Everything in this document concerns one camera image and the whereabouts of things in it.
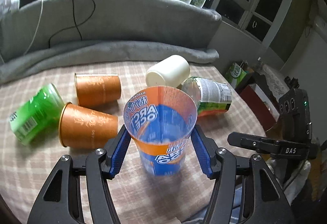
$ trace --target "orange paper cup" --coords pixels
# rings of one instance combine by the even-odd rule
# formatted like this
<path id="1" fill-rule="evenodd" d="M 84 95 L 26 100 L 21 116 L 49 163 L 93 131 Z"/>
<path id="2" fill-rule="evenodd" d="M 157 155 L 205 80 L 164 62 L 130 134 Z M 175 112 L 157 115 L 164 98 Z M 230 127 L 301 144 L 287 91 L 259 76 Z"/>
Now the orange paper cup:
<path id="1" fill-rule="evenodd" d="M 122 93 L 113 74 L 75 74 L 75 87 L 79 106 L 87 108 L 117 100 Z"/>
<path id="2" fill-rule="evenodd" d="M 118 117 L 67 103 L 59 121 L 64 147 L 99 148 L 118 133 Z"/>

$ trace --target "black cable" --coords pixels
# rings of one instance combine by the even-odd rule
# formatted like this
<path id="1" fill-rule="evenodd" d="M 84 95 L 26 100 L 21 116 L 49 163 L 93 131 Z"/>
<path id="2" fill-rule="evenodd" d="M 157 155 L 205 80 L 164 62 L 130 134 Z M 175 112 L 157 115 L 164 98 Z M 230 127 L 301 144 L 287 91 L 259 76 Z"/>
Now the black cable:
<path id="1" fill-rule="evenodd" d="M 75 18 L 75 4 L 74 4 L 74 0 L 72 0 L 72 3 L 73 3 L 73 20 L 74 20 L 74 24 L 75 24 L 75 27 L 76 27 L 76 29 L 78 31 L 78 34 L 80 35 L 80 38 L 81 38 L 81 41 L 82 41 L 83 40 L 83 37 L 82 37 L 82 34 L 80 32 L 80 29 L 77 26 L 76 18 Z"/>
<path id="2" fill-rule="evenodd" d="M 296 177 L 299 176 L 299 174 L 301 173 L 303 167 L 305 166 L 305 162 L 306 162 L 307 159 L 308 159 L 308 155 L 309 155 L 309 150 L 308 150 L 308 153 L 307 153 L 305 159 L 304 159 L 303 162 L 302 162 L 302 165 L 301 165 L 300 169 L 298 170 L 298 172 L 296 173 L 296 175 L 294 175 L 294 177 L 293 177 L 293 178 L 288 182 L 288 184 L 284 186 L 283 191 L 285 191 L 285 190 L 287 189 L 287 187 L 289 187 L 290 184 L 291 184 L 291 183 L 296 179 Z"/>
<path id="3" fill-rule="evenodd" d="M 95 2 L 94 0 L 92 0 L 93 2 L 93 10 L 91 12 L 91 14 L 87 17 L 87 19 L 85 19 L 83 22 L 81 22 L 80 24 L 76 24 L 76 20 L 75 20 L 75 13 L 74 13 L 74 9 L 73 9 L 73 17 L 74 17 L 74 26 L 71 26 L 71 27 L 67 27 L 67 28 L 63 28 L 63 29 L 60 29 L 59 31 L 57 31 L 56 33 L 54 33 L 53 35 L 51 35 L 51 37 L 49 38 L 49 41 L 48 41 L 48 46 L 50 48 L 50 41 L 52 39 L 52 37 L 56 36 L 57 34 L 59 34 L 60 32 L 64 31 L 64 30 L 67 30 L 67 29 L 73 29 L 73 28 L 77 28 L 81 25 L 83 25 L 85 22 L 87 22 L 92 16 L 93 16 L 93 13 L 95 11 Z"/>

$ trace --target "blue gripper pad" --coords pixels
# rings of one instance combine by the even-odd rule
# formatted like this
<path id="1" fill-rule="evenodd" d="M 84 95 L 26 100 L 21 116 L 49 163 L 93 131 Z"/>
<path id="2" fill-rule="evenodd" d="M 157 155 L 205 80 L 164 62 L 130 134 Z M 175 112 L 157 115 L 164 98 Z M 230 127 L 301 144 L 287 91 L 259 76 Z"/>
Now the blue gripper pad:
<path id="1" fill-rule="evenodd" d="M 112 158 L 111 158 L 111 169 L 109 171 L 109 175 L 112 178 L 114 178 L 115 175 L 117 175 L 119 173 L 120 168 L 122 167 L 128 146 L 130 145 L 130 134 L 127 132 L 125 125 L 122 126 L 116 139 L 119 137 L 120 137 L 120 140 L 119 140 L 117 147 L 114 150 L 114 152 L 112 154 Z"/>
<path id="2" fill-rule="evenodd" d="M 197 155 L 197 159 L 200 163 L 202 172 L 205 175 L 207 175 L 208 178 L 212 178 L 213 171 L 211 169 L 210 155 L 209 155 L 206 147 L 204 146 L 204 143 L 202 141 L 202 138 L 200 137 L 199 132 L 203 134 L 203 132 L 201 131 L 201 128 L 198 125 L 196 125 L 194 130 L 191 133 L 191 141 L 192 141 L 195 153 Z"/>

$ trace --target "green can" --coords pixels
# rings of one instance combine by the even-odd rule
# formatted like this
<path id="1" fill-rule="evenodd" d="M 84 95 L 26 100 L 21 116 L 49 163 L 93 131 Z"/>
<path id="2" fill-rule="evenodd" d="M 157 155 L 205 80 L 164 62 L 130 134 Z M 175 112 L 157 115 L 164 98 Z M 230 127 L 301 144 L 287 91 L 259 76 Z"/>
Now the green can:
<path id="1" fill-rule="evenodd" d="M 9 117 L 11 130 L 23 145 L 51 125 L 58 125 L 65 106 L 56 87 L 48 84 Z"/>

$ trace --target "checkered tablecloth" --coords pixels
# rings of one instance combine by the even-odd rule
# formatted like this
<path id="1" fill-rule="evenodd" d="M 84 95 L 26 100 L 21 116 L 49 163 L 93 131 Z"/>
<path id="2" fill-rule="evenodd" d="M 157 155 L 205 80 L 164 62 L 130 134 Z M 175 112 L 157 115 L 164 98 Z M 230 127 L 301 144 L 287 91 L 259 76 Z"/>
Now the checkered tablecloth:
<path id="1" fill-rule="evenodd" d="M 113 62 L 97 65 L 56 68 L 0 87 L 0 194 L 9 208 L 26 223 L 42 185 L 58 159 L 72 157 L 84 150 L 64 148 L 58 132 L 39 137 L 25 147 L 10 130 L 9 115 L 29 100 L 45 84 L 53 83 L 64 101 L 76 103 L 74 73 L 117 73 L 122 97 L 98 110 L 118 115 L 123 125 L 125 103 L 146 88 L 146 70 L 155 62 Z M 213 66 L 191 65 L 191 75 L 226 83 Z M 229 111 L 218 116 L 198 119 L 206 136 L 234 154 L 249 157 L 252 152 L 231 147 L 227 136 L 232 131 L 264 136 L 264 130 L 245 102 L 233 91 Z M 210 199 L 214 181 L 202 174 L 192 144 L 186 148 L 186 159 L 180 173 L 171 177 L 152 177 L 142 168 L 136 146 L 131 142 L 120 173 L 108 181 L 117 213 L 127 223 L 163 223 L 174 217 L 183 221 L 204 207 Z M 81 197 L 86 223 L 92 223 L 85 178 L 81 179 Z"/>

